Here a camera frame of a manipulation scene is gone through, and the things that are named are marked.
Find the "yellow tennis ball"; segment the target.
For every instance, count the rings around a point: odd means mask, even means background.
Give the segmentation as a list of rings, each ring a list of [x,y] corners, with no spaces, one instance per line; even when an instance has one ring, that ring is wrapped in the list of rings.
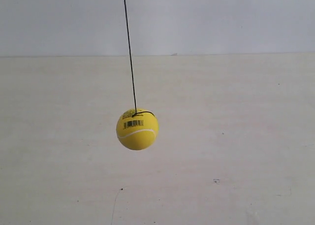
[[[158,136],[158,120],[146,109],[130,109],[123,113],[116,124],[116,135],[126,148],[141,151],[150,147]]]

